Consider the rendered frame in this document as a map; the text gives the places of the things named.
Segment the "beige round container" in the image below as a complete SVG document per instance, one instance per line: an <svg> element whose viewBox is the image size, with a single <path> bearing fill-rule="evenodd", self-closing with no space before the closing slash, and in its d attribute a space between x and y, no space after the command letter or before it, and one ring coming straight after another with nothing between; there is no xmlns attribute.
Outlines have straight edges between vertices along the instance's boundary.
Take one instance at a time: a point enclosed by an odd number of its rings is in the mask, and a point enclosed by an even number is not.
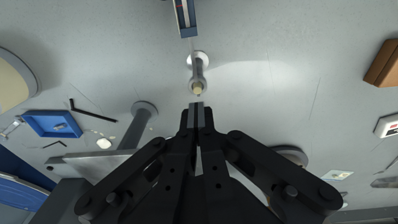
<svg viewBox="0 0 398 224"><path fill-rule="evenodd" d="M0 48L0 114L37 93L36 78L17 56Z"/></svg>

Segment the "scratched gray surface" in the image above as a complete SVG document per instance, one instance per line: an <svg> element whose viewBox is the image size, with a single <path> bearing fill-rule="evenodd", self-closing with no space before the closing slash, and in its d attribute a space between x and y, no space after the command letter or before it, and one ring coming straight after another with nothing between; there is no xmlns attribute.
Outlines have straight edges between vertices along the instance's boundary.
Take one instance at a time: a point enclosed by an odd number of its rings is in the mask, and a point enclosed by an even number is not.
<svg viewBox="0 0 398 224"><path fill-rule="evenodd" d="M99 133L116 136L110 148L116 149L135 101L159 110L139 147L174 135L181 111L204 101L220 132L239 129L268 146L298 146L316 176L355 171L332 183L349 192L345 210L398 205L397 189L370 187L376 178L398 175L398 166L373 175L398 155L398 137L382 141L372 133L379 117L398 113L398 88L362 81L383 41L398 38L397 1L202 0L196 15L194 44L210 59L208 90L200 98L188 91L189 48L171 1L3 0L0 45L32 66L43 90L3 114L0 127L30 109L68 110L69 98L76 108L119 120L71 112L86 129L80 139L39 138L24 126L4 145L59 181L44 162L100 150ZM40 148L58 140L67 147Z"/></svg>

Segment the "screw hole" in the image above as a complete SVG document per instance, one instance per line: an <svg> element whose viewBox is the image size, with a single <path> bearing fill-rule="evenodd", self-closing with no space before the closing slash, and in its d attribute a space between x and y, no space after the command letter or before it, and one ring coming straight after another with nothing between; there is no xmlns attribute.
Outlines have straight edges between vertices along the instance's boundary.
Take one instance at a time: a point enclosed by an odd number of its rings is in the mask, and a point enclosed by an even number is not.
<svg viewBox="0 0 398 224"><path fill-rule="evenodd" d="M126 193L132 198L134 196L133 192L131 191L126 191Z"/></svg>

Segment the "blue square tray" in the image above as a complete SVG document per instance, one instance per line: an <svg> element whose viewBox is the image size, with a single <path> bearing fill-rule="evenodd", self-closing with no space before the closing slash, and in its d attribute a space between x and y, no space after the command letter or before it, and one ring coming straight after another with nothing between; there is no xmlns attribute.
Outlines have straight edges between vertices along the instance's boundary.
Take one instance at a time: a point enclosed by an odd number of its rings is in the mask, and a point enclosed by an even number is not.
<svg viewBox="0 0 398 224"><path fill-rule="evenodd" d="M80 138L83 134L68 111L27 111L21 117L40 137ZM66 123L67 127L56 131L56 125Z"/></svg>

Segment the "white box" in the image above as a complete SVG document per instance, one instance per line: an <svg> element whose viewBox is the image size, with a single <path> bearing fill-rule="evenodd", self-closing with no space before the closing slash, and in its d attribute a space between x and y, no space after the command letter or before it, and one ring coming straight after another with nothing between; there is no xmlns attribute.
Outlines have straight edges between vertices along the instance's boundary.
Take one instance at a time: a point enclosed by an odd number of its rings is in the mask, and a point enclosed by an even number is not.
<svg viewBox="0 0 398 224"><path fill-rule="evenodd" d="M374 129L374 134L379 138L398 134L398 114L380 118Z"/></svg>

